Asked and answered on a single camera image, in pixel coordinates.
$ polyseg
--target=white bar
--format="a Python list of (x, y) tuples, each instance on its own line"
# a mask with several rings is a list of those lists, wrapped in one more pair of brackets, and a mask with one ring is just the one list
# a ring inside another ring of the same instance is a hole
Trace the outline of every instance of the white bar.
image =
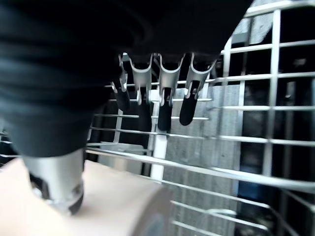
[[(276, 106), (277, 101), (277, 89), (278, 89), (278, 70), (279, 70), (279, 53), (280, 53), (280, 23), (281, 23), (281, 11), (275, 10), (273, 15), (273, 26), (272, 26), (272, 51), (271, 51), (271, 64), (270, 73), (272, 77), (270, 79), (269, 89), (269, 109), (267, 118), (267, 134), (268, 140), (273, 138), (275, 129), (275, 117), (276, 111), (273, 109)], [(266, 176), (271, 176), (272, 171), (272, 149), (273, 145), (268, 142), (265, 145), (262, 173)]]
[[(295, 42), (287, 42), (287, 43), (280, 43), (281, 48), (287, 48), (287, 47), (298, 47), (298, 46), (309, 46), (314, 45), (315, 40), (303, 40), (303, 41), (295, 41)], [(262, 44), (262, 45), (252, 45), (252, 46), (246, 46), (246, 47), (239, 47), (239, 48), (232, 48), (231, 53), (245, 53), (245, 52), (253, 52), (253, 51), (260, 51), (260, 50), (268, 50), (272, 49), (272, 44)]]
[(224, 106), (223, 109), (225, 110), (232, 110), (232, 111), (268, 111), (270, 107), (268, 106)]
[(157, 164), (157, 165), (163, 165), (163, 166), (170, 166), (175, 167), (187, 171), (192, 171), (200, 174), (205, 175), (211, 175), (211, 176), (217, 176), (217, 177), (223, 177), (223, 178), (229, 178), (229, 179), (235, 179), (245, 182), (251, 182), (251, 183), (258, 183), (263, 185), (268, 185), (272, 187), (279, 187), (294, 191), (300, 191), (305, 193), (312, 193), (315, 194), (315, 182), (310, 181), (300, 181), (300, 180), (290, 180), (290, 179), (284, 179), (284, 178), (278, 178), (278, 177), (268, 177), (264, 175), (258, 175), (258, 174), (252, 174), (252, 173), (246, 173), (242, 171), (234, 171), (229, 169), (223, 169), (223, 168), (216, 168), (212, 167), (210, 169), (205, 169), (197, 166), (189, 166), (173, 161), (168, 161), (165, 159), (159, 159), (154, 158), (151, 156), (146, 155), (137, 155), (133, 153), (125, 153), (125, 152), (119, 152), (119, 151), (109, 151), (109, 150), (101, 150), (99, 148), (92, 148), (88, 147), (86, 149), (87, 153), (97, 154), (97, 155), (107, 155), (107, 156), (113, 156), (118, 158), (124, 158), (128, 160), (136, 160), (151, 164)]
[(282, 189), (282, 191), (285, 194), (287, 194), (288, 196), (290, 196), (291, 198), (293, 198), (294, 200), (296, 200), (297, 202), (299, 202), (300, 204), (302, 204), (303, 206), (305, 206), (312, 213), (315, 213), (315, 205), (314, 204), (311, 204), (311, 203), (305, 201), (303, 198), (297, 196), (294, 193), (291, 193), (290, 191), (287, 191), (287, 190), (284, 190), (284, 189)]
[[(97, 117), (122, 117), (122, 118), (139, 118), (139, 115), (116, 115), (116, 114), (94, 114)], [(158, 116), (151, 116), (152, 119), (157, 119)], [(206, 117), (194, 117), (196, 120), (209, 120)]]
[[(153, 105), (153, 111), (152, 111), (152, 115), (153, 116), (158, 116), (158, 109), (159, 109), (159, 103), (155, 103)], [(156, 127), (158, 125), (158, 121), (156, 119), (151, 119), (152, 121), (152, 127), (151, 127), (151, 132), (155, 132)], [(154, 148), (155, 148), (155, 139), (156, 136), (155, 135), (149, 135), (149, 140), (148, 140), (148, 148), (152, 149), (152, 151), (150, 152), (150, 156), (153, 156), (153, 152), (154, 152)], [(152, 168), (153, 166), (149, 166), (148, 164), (144, 165), (146, 168), (146, 175), (152, 175)]]
[[(118, 109), (118, 115), (121, 116), (123, 114), (124, 114), (123, 111)], [(120, 130), (121, 129), (122, 121), (123, 121), (123, 118), (117, 117), (116, 130)], [(115, 131), (113, 143), (118, 144), (119, 143), (119, 138), (120, 138), (120, 132), (119, 131)], [(115, 158), (114, 163), (113, 163), (113, 168), (114, 169), (119, 170), (119, 171), (126, 171), (127, 170), (127, 166), (128, 166), (128, 161), (127, 160), (122, 160), (122, 159)]]
[(177, 187), (180, 187), (180, 188), (196, 191), (196, 192), (199, 192), (199, 193), (209, 194), (209, 195), (213, 195), (213, 196), (229, 199), (229, 200), (232, 200), (232, 201), (238, 201), (238, 202), (242, 202), (242, 203), (245, 203), (245, 204), (250, 204), (250, 205), (262, 207), (262, 208), (265, 208), (265, 209), (270, 209), (270, 206), (265, 204), (265, 203), (254, 202), (254, 201), (247, 200), (247, 199), (244, 199), (244, 198), (238, 198), (238, 197), (234, 197), (234, 196), (231, 196), (231, 195), (218, 193), (218, 192), (213, 192), (213, 191), (205, 190), (205, 189), (201, 189), (201, 188), (191, 187), (189, 185), (184, 185), (184, 184), (180, 184), (180, 183), (174, 183), (174, 182), (170, 182), (170, 181), (166, 181), (166, 180), (154, 180), (154, 179), (152, 179), (150, 177), (147, 177), (147, 176), (140, 176), (140, 177), (146, 178), (146, 179), (150, 179), (152, 181), (165, 183), (165, 184), (177, 186)]
[[(102, 130), (102, 131), (117, 131), (116, 129), (111, 128), (97, 128), (91, 127), (91, 129)], [(210, 136), (210, 137), (200, 137), (200, 136), (189, 136), (189, 135), (182, 135), (182, 134), (168, 134), (168, 133), (158, 133), (158, 132), (144, 132), (138, 130), (128, 130), (128, 129), (119, 129), (119, 132), (125, 133), (133, 133), (133, 134), (152, 134), (152, 135), (163, 135), (168, 137), (178, 137), (178, 138), (187, 138), (187, 139), (221, 139), (221, 140), (228, 140), (228, 141), (239, 141), (245, 143), (260, 143), (265, 144), (270, 142), (272, 144), (280, 144), (280, 145), (292, 145), (292, 146), (303, 146), (303, 147), (315, 147), (315, 141), (300, 141), (300, 140), (283, 140), (283, 139), (264, 139), (264, 138), (255, 138), (255, 137), (244, 137), (244, 136), (229, 136), (229, 135), (219, 135), (217, 136)]]
[[(297, 78), (297, 77), (314, 77), (315, 71), (312, 72), (297, 72), (297, 73), (280, 73), (278, 78)], [(239, 75), (239, 76), (228, 76), (226, 79), (231, 81), (248, 81), (248, 80), (266, 80), (272, 77), (271, 74), (258, 74), (258, 75)], [(224, 78), (217, 78), (216, 80), (209, 79), (206, 83), (221, 83)], [(179, 81), (178, 84), (185, 84), (186, 81)], [(127, 87), (132, 87), (134, 84), (128, 84)]]
[[(286, 84), (286, 96), (289, 96), (290, 99), (286, 101), (286, 105), (292, 106), (295, 102), (296, 94), (296, 82), (288, 82)], [(293, 137), (293, 125), (294, 125), (294, 112), (287, 111), (284, 113), (284, 138), (291, 140)], [(291, 172), (291, 163), (292, 162), (292, 147), (285, 146), (284, 154), (282, 160), (283, 174), (282, 177), (289, 178)], [(287, 219), (287, 209), (288, 209), (288, 196), (281, 193), (280, 202), (279, 202), (279, 213), (284, 220)], [(277, 226), (277, 235), (284, 236), (284, 228), (280, 224)]]
[(19, 158), (21, 157), (20, 155), (6, 155), (6, 154), (0, 154), (0, 157), (4, 158)]
[[(108, 101), (110, 102), (116, 102), (117, 100), (116, 99), (109, 99)], [(173, 102), (182, 102), (183, 99), (182, 98), (174, 98), (173, 99)], [(199, 98), (198, 99), (198, 102), (209, 102), (209, 101), (212, 101), (211, 98)], [(137, 99), (130, 99), (130, 102), (138, 102)]]
[[(164, 135), (156, 135), (153, 157), (165, 159), (167, 148), (167, 137)], [(153, 179), (161, 180), (163, 179), (164, 167), (161, 165), (152, 165), (151, 177)]]
[(276, 111), (315, 111), (315, 106), (278, 106)]
[(212, 215), (214, 217), (218, 217), (218, 218), (221, 218), (221, 219), (224, 219), (224, 220), (227, 220), (227, 221), (232, 221), (232, 222), (235, 222), (235, 223), (238, 223), (238, 224), (243, 224), (243, 225), (254, 227), (254, 228), (257, 228), (257, 229), (260, 229), (260, 230), (268, 231), (268, 228), (266, 226), (264, 226), (264, 225), (260, 225), (260, 224), (252, 223), (252, 222), (249, 222), (249, 221), (237, 219), (237, 218), (226, 216), (226, 215), (223, 215), (223, 214), (220, 214), (220, 213), (215, 213), (214, 211), (211, 211), (211, 210), (204, 210), (204, 209), (201, 209), (201, 208), (198, 208), (198, 207), (189, 206), (189, 205), (186, 205), (186, 204), (183, 204), (183, 203), (179, 203), (179, 202), (176, 202), (176, 201), (171, 201), (171, 203), (176, 205), (176, 206), (179, 206), (179, 207), (183, 207), (183, 208), (186, 208), (186, 209), (189, 209), (189, 210), (193, 210), (193, 211), (197, 211), (197, 212), (200, 212), (200, 213), (204, 213), (206, 215)]
[(0, 143), (4, 143), (4, 144), (12, 144), (12, 142), (11, 142), (11, 141), (3, 141), (3, 140), (1, 140), (1, 141), (0, 141)]

